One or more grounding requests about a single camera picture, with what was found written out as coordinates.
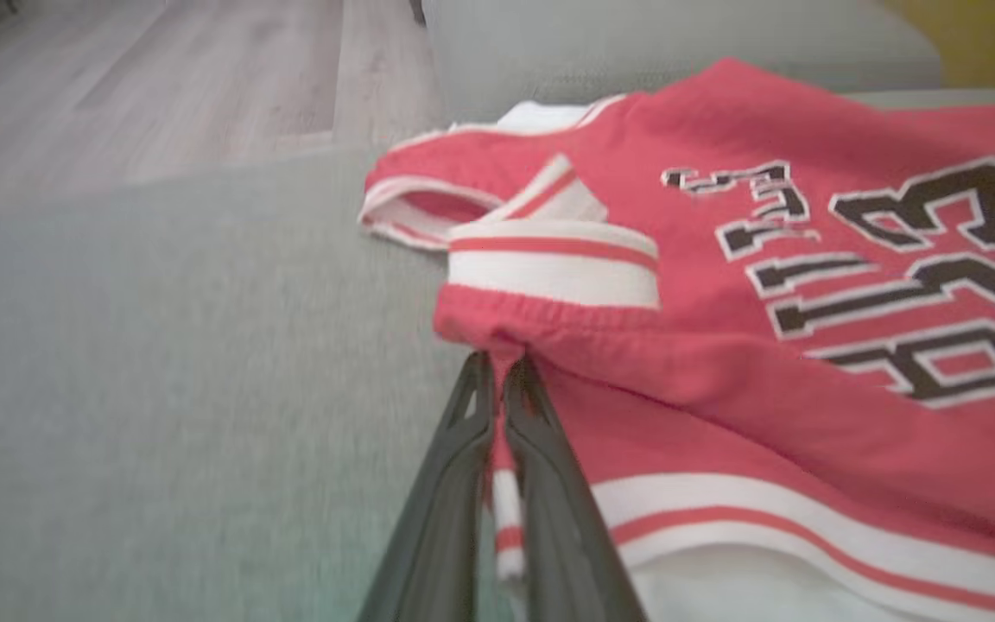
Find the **basketball jersey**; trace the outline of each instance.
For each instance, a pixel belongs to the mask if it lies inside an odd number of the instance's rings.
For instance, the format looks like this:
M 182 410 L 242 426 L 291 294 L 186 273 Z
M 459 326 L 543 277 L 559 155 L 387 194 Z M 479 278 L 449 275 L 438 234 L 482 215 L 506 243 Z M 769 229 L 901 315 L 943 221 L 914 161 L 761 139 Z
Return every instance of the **basketball jersey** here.
M 565 130 L 399 145 L 360 221 L 449 253 L 443 339 L 498 382 L 536 362 L 629 567 L 755 547 L 995 619 L 995 107 L 876 111 L 723 60 Z M 498 434 L 505 578 L 514 472 Z

